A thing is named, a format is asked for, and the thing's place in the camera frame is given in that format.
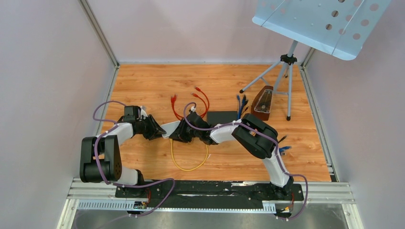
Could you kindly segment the small white router box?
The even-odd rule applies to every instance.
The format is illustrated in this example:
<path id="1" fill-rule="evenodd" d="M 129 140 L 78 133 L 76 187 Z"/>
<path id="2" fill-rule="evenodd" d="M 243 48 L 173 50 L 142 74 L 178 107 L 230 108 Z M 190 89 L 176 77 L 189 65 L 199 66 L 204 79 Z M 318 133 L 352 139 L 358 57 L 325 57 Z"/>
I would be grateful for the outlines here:
<path id="1" fill-rule="evenodd" d="M 162 137 L 164 139 L 169 138 L 169 136 L 176 130 L 179 124 L 180 120 L 161 125 L 161 128 L 166 132 L 165 134 L 162 134 Z"/>

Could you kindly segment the black network switch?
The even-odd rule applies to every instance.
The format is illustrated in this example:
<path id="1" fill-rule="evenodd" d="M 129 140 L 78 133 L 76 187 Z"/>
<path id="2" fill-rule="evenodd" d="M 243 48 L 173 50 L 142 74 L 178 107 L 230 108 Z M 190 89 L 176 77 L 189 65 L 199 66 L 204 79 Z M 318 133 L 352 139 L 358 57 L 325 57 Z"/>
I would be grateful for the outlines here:
<path id="1" fill-rule="evenodd" d="M 226 124 L 237 120 L 237 111 L 208 111 L 206 122 L 210 125 Z"/>

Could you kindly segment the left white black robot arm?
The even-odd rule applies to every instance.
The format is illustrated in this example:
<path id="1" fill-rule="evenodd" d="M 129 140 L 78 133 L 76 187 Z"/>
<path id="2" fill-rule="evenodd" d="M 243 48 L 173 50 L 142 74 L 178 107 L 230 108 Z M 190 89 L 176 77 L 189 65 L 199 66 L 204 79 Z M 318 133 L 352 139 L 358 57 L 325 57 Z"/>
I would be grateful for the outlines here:
<path id="1" fill-rule="evenodd" d="M 100 135 L 85 137 L 81 144 L 80 179 L 84 183 L 118 183 L 128 186 L 135 197 L 146 192 L 146 184 L 139 170 L 122 165 L 119 147 L 135 135 L 147 140 L 162 137 L 166 131 L 146 114 L 142 107 L 124 107 L 124 114 L 111 130 Z"/>

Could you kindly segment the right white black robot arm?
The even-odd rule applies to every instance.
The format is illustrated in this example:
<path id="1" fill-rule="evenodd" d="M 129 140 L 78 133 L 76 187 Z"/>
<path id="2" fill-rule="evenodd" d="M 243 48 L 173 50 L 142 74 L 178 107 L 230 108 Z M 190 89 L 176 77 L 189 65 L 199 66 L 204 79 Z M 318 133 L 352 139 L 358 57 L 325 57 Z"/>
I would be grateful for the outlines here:
<path id="1" fill-rule="evenodd" d="M 251 155 L 263 161 L 273 185 L 273 194 L 285 199 L 292 192 L 294 178 L 287 171 L 279 152 L 277 131 L 252 114 L 226 124 L 211 125 L 195 112 L 181 119 L 168 138 L 189 143 L 198 138 L 207 146 L 237 141 Z"/>

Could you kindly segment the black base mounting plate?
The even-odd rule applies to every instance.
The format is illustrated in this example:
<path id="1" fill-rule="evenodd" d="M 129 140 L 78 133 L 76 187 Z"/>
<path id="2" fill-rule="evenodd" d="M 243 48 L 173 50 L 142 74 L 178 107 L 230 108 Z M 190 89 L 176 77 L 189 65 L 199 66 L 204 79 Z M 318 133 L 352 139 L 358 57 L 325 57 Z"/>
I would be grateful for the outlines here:
<path id="1" fill-rule="evenodd" d="M 116 188 L 117 198 L 145 198 L 148 207 L 161 208 L 230 208 L 259 209 L 263 201 L 303 201 L 300 184 L 290 191 L 269 182 L 244 184 L 243 182 L 176 180 L 145 188 Z"/>

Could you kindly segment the brown wooden metronome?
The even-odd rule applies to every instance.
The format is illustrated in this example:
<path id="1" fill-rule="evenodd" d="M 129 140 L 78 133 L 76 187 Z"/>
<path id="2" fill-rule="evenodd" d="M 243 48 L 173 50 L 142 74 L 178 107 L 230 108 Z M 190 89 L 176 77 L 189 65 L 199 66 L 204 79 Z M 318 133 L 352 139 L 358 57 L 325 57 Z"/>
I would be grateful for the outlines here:
<path id="1" fill-rule="evenodd" d="M 268 121 L 271 110 L 273 86 L 264 86 L 254 98 L 250 113 L 262 121 Z"/>

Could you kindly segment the silver music stand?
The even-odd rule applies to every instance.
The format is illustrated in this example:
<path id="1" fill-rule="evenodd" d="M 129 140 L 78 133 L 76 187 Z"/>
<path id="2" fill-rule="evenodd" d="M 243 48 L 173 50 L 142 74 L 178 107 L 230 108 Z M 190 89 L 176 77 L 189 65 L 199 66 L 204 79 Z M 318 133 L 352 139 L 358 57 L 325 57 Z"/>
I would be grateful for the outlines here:
<path id="1" fill-rule="evenodd" d="M 293 40 L 280 57 L 282 69 L 273 93 L 284 74 L 291 76 L 298 43 L 345 61 L 355 59 L 377 22 L 389 6 L 388 0 L 260 0 L 253 23 Z"/>

